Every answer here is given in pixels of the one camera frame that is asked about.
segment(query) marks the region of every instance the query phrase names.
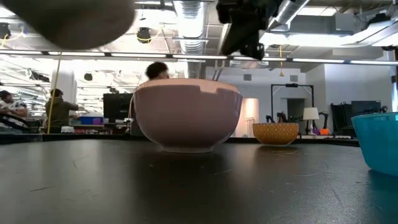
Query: black table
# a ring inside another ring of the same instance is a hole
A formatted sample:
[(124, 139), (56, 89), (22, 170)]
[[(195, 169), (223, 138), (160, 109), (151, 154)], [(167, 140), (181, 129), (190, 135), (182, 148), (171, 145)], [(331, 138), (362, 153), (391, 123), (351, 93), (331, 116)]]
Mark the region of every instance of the black table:
[(0, 203), (2, 224), (398, 223), (398, 178), (358, 147), (33, 142), (0, 146)]

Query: man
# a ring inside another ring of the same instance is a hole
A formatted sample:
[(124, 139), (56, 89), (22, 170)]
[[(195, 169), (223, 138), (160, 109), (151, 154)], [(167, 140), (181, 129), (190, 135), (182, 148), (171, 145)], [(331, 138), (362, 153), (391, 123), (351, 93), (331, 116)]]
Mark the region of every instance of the man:
[(169, 68), (163, 62), (154, 62), (147, 67), (146, 75), (149, 80), (158, 80), (169, 77)]
[[(50, 122), (50, 132), (51, 133), (61, 133), (62, 126), (69, 126), (69, 111), (77, 111), (79, 110), (79, 106), (66, 102), (62, 99), (62, 91), (59, 89), (51, 90), (51, 96), (54, 93), (54, 99), (49, 99), (49, 101), (45, 104), (45, 114), (47, 117), (50, 117), (50, 107), (51, 101), (53, 100), (54, 103), (52, 105), (52, 112), (51, 112), (51, 122)], [(48, 119), (46, 120), (45, 124), (46, 127), (49, 126)]]
[[(0, 114), (10, 114), (19, 118), (26, 118), (27, 107), (26, 104), (19, 100), (14, 100), (11, 93), (6, 90), (0, 91)], [(18, 126), (24, 124), (16, 119), (4, 117), (3, 119), (12, 122)], [(0, 123), (0, 133), (8, 134), (22, 134), (22, 131), (13, 127), (10, 127), (4, 123)]]

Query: white lamp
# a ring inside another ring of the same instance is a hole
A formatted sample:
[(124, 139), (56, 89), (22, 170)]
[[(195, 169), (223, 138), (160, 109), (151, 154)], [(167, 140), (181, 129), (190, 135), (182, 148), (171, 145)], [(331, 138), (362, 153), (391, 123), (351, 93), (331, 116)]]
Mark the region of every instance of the white lamp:
[(319, 119), (318, 108), (304, 108), (303, 120), (308, 121), (309, 125), (309, 134), (314, 135), (312, 132), (313, 126), (312, 121)]

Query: computer monitor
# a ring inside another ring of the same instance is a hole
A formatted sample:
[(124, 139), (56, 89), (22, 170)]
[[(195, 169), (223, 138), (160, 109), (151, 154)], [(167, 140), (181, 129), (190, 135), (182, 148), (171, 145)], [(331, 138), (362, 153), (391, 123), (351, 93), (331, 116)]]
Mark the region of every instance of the computer monitor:
[[(132, 93), (105, 93), (104, 95), (104, 118), (121, 119), (129, 117), (129, 105)], [(131, 103), (131, 116), (135, 118), (134, 103)]]
[(352, 101), (351, 106), (353, 116), (379, 113), (381, 111), (380, 101)]

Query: wicker bowl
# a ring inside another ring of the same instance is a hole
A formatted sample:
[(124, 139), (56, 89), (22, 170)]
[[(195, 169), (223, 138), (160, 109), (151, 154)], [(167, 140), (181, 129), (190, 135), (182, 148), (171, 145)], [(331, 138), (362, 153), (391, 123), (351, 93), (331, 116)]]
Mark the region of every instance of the wicker bowl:
[(253, 124), (253, 133), (256, 139), (267, 145), (287, 146), (299, 134), (297, 123), (260, 123)]

